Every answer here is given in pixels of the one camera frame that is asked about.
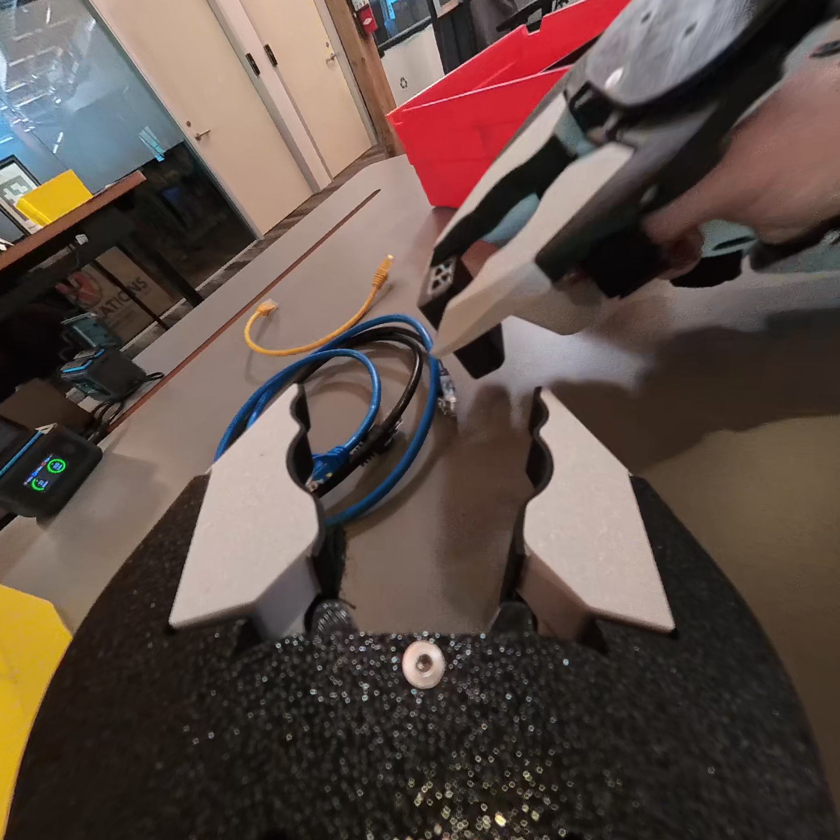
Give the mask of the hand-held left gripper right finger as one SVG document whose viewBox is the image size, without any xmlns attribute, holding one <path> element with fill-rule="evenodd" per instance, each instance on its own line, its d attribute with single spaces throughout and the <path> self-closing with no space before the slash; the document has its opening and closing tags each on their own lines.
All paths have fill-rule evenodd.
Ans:
<svg viewBox="0 0 840 840">
<path fill-rule="evenodd" d="M 593 620 L 676 630 L 625 466 L 551 391 L 529 420 L 525 502 L 511 542 L 511 594 L 541 634 L 583 636 Z"/>
</svg>

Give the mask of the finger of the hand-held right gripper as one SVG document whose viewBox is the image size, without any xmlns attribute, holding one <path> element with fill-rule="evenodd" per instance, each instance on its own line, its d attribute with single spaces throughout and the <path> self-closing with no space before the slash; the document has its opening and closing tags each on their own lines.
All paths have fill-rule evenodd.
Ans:
<svg viewBox="0 0 840 840">
<path fill-rule="evenodd" d="M 510 316 L 569 335 L 588 328 L 611 307 L 593 281 L 568 280 L 570 269 L 561 270 L 561 283 L 555 286 L 536 256 L 632 155 L 630 147 L 609 143 L 560 174 L 518 235 L 447 304 L 434 342 L 437 357 L 465 348 Z"/>
<path fill-rule="evenodd" d="M 538 209 L 529 221 L 535 228 L 525 248 L 535 249 L 538 266 L 573 266 L 578 245 L 567 245 L 565 226 L 579 213 L 576 195 L 581 180 L 581 129 L 571 116 L 563 91 L 552 91 L 528 117 L 508 146 L 490 165 L 438 237 L 432 265 L 463 256 L 485 238 L 526 198 L 536 196 Z"/>
</svg>

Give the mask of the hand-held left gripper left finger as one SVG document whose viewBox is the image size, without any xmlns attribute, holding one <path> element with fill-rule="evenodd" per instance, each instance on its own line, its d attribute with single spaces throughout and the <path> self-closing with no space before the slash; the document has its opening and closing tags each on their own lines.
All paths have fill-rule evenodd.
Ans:
<svg viewBox="0 0 840 840">
<path fill-rule="evenodd" d="M 213 463 L 171 607 L 181 631 L 248 619 L 260 637 L 303 634 L 325 536 L 301 385 L 281 393 Z"/>
</svg>

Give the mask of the person's right hand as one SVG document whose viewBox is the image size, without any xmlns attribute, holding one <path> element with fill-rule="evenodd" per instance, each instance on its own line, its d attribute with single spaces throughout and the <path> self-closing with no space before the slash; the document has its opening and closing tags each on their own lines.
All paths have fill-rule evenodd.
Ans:
<svg viewBox="0 0 840 840">
<path fill-rule="evenodd" d="M 739 126 L 718 165 L 647 216 L 665 255 L 660 276 L 680 277 L 700 259 L 701 227 L 722 220 L 768 245 L 812 234 L 839 214 L 839 58 L 808 58 Z"/>
</svg>

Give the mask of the red plastic bin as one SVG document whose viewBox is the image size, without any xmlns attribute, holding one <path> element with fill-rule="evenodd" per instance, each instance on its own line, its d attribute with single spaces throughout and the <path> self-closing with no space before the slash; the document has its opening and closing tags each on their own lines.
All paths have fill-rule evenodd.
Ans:
<svg viewBox="0 0 840 840">
<path fill-rule="evenodd" d="M 433 207 L 458 208 L 512 136 L 628 1 L 582 1 L 522 25 L 387 118 Z"/>
</svg>

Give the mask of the white recycling bin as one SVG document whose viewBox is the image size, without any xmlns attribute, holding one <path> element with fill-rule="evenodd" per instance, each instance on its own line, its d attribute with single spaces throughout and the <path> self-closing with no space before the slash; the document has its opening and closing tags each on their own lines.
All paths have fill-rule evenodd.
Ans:
<svg viewBox="0 0 840 840">
<path fill-rule="evenodd" d="M 386 49 L 381 61 L 397 107 L 445 75 L 432 26 Z"/>
</svg>

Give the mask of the black power station green display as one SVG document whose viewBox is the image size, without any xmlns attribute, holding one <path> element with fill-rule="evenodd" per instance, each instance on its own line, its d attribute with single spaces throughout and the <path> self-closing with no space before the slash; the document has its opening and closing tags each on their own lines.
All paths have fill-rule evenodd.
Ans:
<svg viewBox="0 0 840 840">
<path fill-rule="evenodd" d="M 29 428 L 2 417 L 2 511 L 55 516 L 101 460 L 99 446 L 57 423 Z"/>
</svg>

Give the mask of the black teal power station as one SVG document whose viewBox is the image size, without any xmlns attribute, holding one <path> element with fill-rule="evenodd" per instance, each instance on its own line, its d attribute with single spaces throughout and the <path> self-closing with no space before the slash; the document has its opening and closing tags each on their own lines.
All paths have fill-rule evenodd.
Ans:
<svg viewBox="0 0 840 840">
<path fill-rule="evenodd" d="M 59 378 L 86 396 L 118 401 L 149 382 L 149 374 L 121 350 L 89 349 L 79 352 L 58 370 Z"/>
</svg>

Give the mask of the white door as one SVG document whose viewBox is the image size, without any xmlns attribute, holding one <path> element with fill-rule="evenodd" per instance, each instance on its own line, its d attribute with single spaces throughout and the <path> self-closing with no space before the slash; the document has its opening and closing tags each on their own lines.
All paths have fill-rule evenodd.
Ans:
<svg viewBox="0 0 840 840">
<path fill-rule="evenodd" d="M 208 2 L 91 4 L 258 237 L 309 199 L 313 187 Z"/>
<path fill-rule="evenodd" d="M 243 7 L 326 172 L 341 175 L 375 142 L 319 3 L 244 1 Z"/>
</svg>

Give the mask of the cardboard box red print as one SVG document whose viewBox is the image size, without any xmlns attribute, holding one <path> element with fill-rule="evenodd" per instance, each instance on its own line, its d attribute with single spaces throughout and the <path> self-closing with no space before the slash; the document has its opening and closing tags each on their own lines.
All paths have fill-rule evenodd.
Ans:
<svg viewBox="0 0 840 840">
<path fill-rule="evenodd" d="M 174 305 L 170 294 L 127 255 L 113 247 L 78 269 L 56 290 L 71 304 L 93 313 L 123 343 L 135 339 Z"/>
</svg>

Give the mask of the yellow plastic bin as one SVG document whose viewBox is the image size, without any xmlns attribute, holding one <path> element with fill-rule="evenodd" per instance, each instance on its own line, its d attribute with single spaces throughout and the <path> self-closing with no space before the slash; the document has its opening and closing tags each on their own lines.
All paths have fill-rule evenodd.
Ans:
<svg viewBox="0 0 840 840">
<path fill-rule="evenodd" d="M 40 703 L 71 635 L 48 601 L 1 586 L 1 834 Z"/>
</svg>

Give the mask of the brown background desk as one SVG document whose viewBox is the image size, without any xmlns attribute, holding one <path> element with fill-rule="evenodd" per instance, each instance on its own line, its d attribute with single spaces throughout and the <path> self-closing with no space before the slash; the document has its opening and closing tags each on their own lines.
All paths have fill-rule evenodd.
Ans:
<svg viewBox="0 0 840 840">
<path fill-rule="evenodd" d="M 162 255 L 143 240 L 131 217 L 135 190 L 146 181 L 134 171 L 100 191 L 37 233 L 20 239 L 1 257 L 1 320 L 17 315 L 75 271 L 119 248 L 152 277 L 163 280 L 196 308 L 202 295 Z"/>
</svg>

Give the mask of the small yellow box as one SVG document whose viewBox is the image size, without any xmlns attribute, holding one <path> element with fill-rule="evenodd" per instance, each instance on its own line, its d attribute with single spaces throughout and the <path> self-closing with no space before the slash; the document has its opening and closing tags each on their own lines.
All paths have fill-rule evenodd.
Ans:
<svg viewBox="0 0 840 840">
<path fill-rule="evenodd" d="M 15 208 L 30 222 L 43 228 L 90 201 L 93 194 L 72 170 L 22 195 Z"/>
</svg>

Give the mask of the framed black white tag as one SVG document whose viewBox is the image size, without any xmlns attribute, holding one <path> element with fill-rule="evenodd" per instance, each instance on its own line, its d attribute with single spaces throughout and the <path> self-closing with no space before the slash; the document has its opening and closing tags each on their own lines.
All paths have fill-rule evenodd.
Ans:
<svg viewBox="0 0 840 840">
<path fill-rule="evenodd" d="M 24 235 L 37 233 L 42 226 L 30 219 L 18 202 L 40 187 L 40 182 L 17 156 L 10 154 L 1 160 L 1 206 L 3 213 Z"/>
</svg>

